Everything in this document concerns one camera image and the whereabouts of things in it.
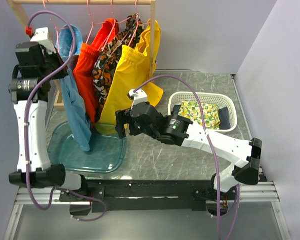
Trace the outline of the light blue shorts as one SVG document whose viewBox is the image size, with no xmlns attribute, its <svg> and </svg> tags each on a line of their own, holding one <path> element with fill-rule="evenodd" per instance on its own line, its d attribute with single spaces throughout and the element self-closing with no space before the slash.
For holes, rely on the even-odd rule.
<svg viewBox="0 0 300 240">
<path fill-rule="evenodd" d="M 59 31 L 59 40 L 55 43 L 59 55 L 67 64 L 68 75 L 60 79 L 61 93 L 68 123 L 81 150 L 88 152 L 90 150 L 89 141 L 91 138 L 90 120 L 86 114 L 86 108 L 83 98 L 80 96 L 78 87 L 74 78 L 73 70 L 77 64 L 78 57 L 83 43 L 83 37 L 80 30 L 71 25 L 74 36 L 67 25 Z"/>
</svg>

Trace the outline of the pink wire hanger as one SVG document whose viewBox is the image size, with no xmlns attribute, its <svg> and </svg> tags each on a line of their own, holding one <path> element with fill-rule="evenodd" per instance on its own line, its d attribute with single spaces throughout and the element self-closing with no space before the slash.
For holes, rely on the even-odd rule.
<svg viewBox="0 0 300 240">
<path fill-rule="evenodd" d="M 48 0 L 47 1 L 46 0 L 42 0 L 42 4 L 43 4 L 45 10 L 48 10 L 47 7 L 46 7 L 46 3 L 48 3 L 48 2 L 49 2 Z M 58 28 L 57 24 L 55 23 L 55 21 L 53 19 L 53 16 L 51 14 L 49 15 L 49 18 L 50 18 L 50 21 L 52 22 L 52 24 L 54 26 L 54 29 L 56 31 L 57 36 L 58 36 L 58 34 L 59 34 L 59 28 Z"/>
</svg>

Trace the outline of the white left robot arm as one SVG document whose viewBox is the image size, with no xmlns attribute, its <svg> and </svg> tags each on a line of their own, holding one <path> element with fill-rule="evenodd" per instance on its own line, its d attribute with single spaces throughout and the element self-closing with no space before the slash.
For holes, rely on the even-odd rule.
<svg viewBox="0 0 300 240">
<path fill-rule="evenodd" d="M 9 93 L 18 121 L 19 159 L 17 170 L 9 174 L 9 182 L 26 188 L 57 187 L 71 190 L 78 201 L 89 195 L 87 181 L 81 174 L 66 172 L 63 164 L 51 164 L 45 142 L 45 117 L 51 80 L 67 76 L 64 63 L 54 46 L 48 48 L 37 41 L 16 45 L 18 64 L 14 67 Z"/>
</svg>

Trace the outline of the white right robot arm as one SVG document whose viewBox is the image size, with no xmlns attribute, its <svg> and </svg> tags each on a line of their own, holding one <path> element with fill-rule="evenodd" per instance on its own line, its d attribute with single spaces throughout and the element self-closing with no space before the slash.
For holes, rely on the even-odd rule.
<svg viewBox="0 0 300 240">
<path fill-rule="evenodd" d="M 259 168 L 262 141 L 258 138 L 241 140 L 229 137 L 203 127 L 177 114 L 162 115 L 148 102 L 140 102 L 129 109 L 115 113 L 119 137 L 129 134 L 145 134 L 163 144 L 202 150 L 230 162 L 230 166 L 214 178 L 209 186 L 209 194 L 214 199 L 222 198 L 233 186 L 239 184 L 256 185 L 259 181 Z"/>
</svg>

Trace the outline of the yellow shorts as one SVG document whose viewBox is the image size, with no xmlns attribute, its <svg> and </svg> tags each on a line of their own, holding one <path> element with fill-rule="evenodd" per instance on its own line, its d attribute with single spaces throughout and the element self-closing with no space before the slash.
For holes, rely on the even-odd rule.
<svg viewBox="0 0 300 240">
<path fill-rule="evenodd" d="M 135 47 L 122 46 L 122 55 L 117 64 L 114 78 L 101 117 L 97 124 L 116 124 L 115 112 L 127 109 L 132 101 L 128 98 L 129 90 L 137 88 L 156 68 L 156 58 L 160 46 L 161 29 L 159 23 L 154 25 L 154 39 L 151 29 L 144 27 L 140 40 Z M 154 57 L 150 56 L 150 45 L 154 45 Z"/>
</svg>

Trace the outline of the red-orange shorts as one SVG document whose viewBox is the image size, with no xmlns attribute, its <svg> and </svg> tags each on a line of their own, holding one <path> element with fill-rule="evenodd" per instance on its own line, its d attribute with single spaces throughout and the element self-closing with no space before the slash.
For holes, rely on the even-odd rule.
<svg viewBox="0 0 300 240">
<path fill-rule="evenodd" d="M 78 92 L 84 100 L 86 114 L 90 122 L 95 122 L 98 98 L 93 84 L 93 68 L 100 55 L 101 48 L 118 33 L 119 27 L 114 18 L 106 19 L 91 44 L 82 43 L 73 75 Z"/>
</svg>

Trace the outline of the black orange patterned shorts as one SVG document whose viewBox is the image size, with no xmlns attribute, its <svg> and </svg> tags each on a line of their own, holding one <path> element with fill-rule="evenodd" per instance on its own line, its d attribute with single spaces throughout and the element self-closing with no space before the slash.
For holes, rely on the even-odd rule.
<svg viewBox="0 0 300 240">
<path fill-rule="evenodd" d="M 96 109 L 95 121 L 98 121 L 101 117 L 101 112 L 108 97 L 117 64 L 122 55 L 122 46 L 129 43 L 130 37 L 133 34 L 133 30 L 136 25 L 135 17 L 135 14 L 128 16 L 124 30 L 117 33 L 115 37 L 106 44 L 106 47 L 103 51 L 101 51 L 94 65 L 93 84 L 96 97 L 98 98 L 98 108 Z M 142 22 L 139 18 L 139 27 L 131 44 L 132 48 L 134 48 L 139 42 L 140 34 L 144 29 L 141 23 Z"/>
</svg>

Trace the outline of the pink hanger with red shorts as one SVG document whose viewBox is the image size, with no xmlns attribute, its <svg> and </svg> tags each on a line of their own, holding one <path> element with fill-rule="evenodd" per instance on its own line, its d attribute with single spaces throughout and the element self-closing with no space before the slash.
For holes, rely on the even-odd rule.
<svg viewBox="0 0 300 240">
<path fill-rule="evenodd" d="M 105 22 L 99 22 L 99 23 L 94 22 L 93 15 L 92 15 L 92 12 L 90 10 L 90 0 L 87 0 L 86 4 L 87 4 L 87 9 L 88 9 L 88 15 L 89 15 L 89 18 L 91 20 L 91 28 L 89 30 L 89 33 L 88 33 L 88 36 L 87 36 L 86 42 L 85 42 L 87 44 L 89 42 L 89 40 L 90 40 L 90 37 L 91 37 L 91 34 L 93 32 L 94 26 L 102 25 Z"/>
</svg>

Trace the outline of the pink hanger with yellow shorts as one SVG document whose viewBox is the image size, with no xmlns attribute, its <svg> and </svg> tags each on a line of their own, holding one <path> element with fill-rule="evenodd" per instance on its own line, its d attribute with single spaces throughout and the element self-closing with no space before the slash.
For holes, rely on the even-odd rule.
<svg viewBox="0 0 300 240">
<path fill-rule="evenodd" d="M 138 0 L 135 0 L 135 3 L 134 3 L 134 6 L 135 6 L 135 18 L 136 18 L 136 25 L 135 25 L 135 28 L 134 28 L 134 30 L 133 30 L 133 34 L 132 34 L 132 36 L 130 37 L 130 41 L 129 41 L 129 43 L 127 44 L 127 46 L 131 46 L 131 44 L 132 44 L 132 42 L 133 42 L 133 39 L 134 39 L 134 37 L 136 36 L 136 32 L 137 32 L 137 30 L 138 30 L 138 27 L 139 27 L 139 13 L 138 13 L 138 7 L 137 7 L 137 5 L 138 5 Z"/>
</svg>

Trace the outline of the pink hanger with patterned shorts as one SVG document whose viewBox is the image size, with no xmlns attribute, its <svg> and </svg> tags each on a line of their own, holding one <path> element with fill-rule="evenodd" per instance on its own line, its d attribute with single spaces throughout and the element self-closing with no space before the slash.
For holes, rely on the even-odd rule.
<svg viewBox="0 0 300 240">
<path fill-rule="evenodd" d="M 110 30 L 110 32 L 109 32 L 107 38 L 105 39 L 104 44 L 103 44 L 102 47 L 100 48 L 102 51 L 103 51 L 104 48 L 106 47 L 106 44 L 108 43 L 108 39 L 109 39 L 109 37 L 111 36 L 112 31 L 114 30 L 116 24 L 118 24 L 118 22 L 116 22 L 116 18 L 115 18 L 115 14 L 114 14 L 113 0 L 110 1 L 110 5 L 111 5 L 111 13 L 112 13 L 112 15 L 113 15 L 113 17 L 114 17 L 114 24 L 112 25 L 112 28 L 111 28 L 111 30 Z"/>
</svg>

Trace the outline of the teal transparent plastic bin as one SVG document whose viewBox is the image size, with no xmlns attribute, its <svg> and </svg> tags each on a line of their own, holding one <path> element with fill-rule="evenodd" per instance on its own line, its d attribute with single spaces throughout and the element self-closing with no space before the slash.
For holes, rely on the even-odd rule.
<svg viewBox="0 0 300 240">
<path fill-rule="evenodd" d="M 51 164 L 62 164 L 68 171 L 107 174 L 123 162 L 127 141 L 119 138 L 114 125 L 98 123 L 89 146 L 89 151 L 81 150 L 69 124 L 63 122 L 54 129 L 47 152 Z"/>
</svg>

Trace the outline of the white plastic laundry basket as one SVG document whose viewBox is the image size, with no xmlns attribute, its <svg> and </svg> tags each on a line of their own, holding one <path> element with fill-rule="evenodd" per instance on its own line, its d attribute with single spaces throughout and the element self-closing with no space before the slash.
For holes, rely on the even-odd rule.
<svg viewBox="0 0 300 240">
<path fill-rule="evenodd" d="M 199 100 L 202 103 L 208 103 L 208 104 L 217 104 L 219 108 L 221 109 L 228 109 L 227 114 L 225 114 L 226 123 L 228 124 L 228 127 L 225 129 L 217 129 L 216 132 L 230 132 L 234 130 L 237 126 L 237 114 L 236 109 L 234 106 L 233 101 L 223 94 L 218 93 L 207 93 L 207 92 L 196 92 L 198 95 Z M 177 91 L 173 93 L 168 102 L 168 114 L 170 114 L 173 111 L 174 106 L 181 105 L 182 101 L 196 101 L 196 98 L 194 94 L 190 91 Z"/>
</svg>

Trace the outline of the lemon print cloth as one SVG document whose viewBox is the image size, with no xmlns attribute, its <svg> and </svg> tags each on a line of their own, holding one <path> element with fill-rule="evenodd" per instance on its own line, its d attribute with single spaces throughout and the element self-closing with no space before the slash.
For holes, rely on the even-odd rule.
<svg viewBox="0 0 300 240">
<path fill-rule="evenodd" d="M 218 130 L 220 127 L 218 105 L 202 103 L 201 108 L 203 109 L 204 119 L 201 116 L 198 102 L 183 100 L 181 102 L 181 107 L 178 111 L 178 114 L 182 117 L 190 119 L 192 122 L 197 122 L 200 125 L 204 123 L 207 129 Z"/>
</svg>

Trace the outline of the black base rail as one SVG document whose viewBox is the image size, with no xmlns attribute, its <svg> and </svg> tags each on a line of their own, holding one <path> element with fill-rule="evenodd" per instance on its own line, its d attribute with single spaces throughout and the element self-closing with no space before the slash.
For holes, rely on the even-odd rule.
<svg viewBox="0 0 300 240">
<path fill-rule="evenodd" d="M 70 212 L 76 216 L 104 209 L 205 211 L 207 202 L 217 200 L 210 180 L 88 180 L 80 194 L 63 190 L 59 197 L 60 202 L 71 203 Z"/>
</svg>

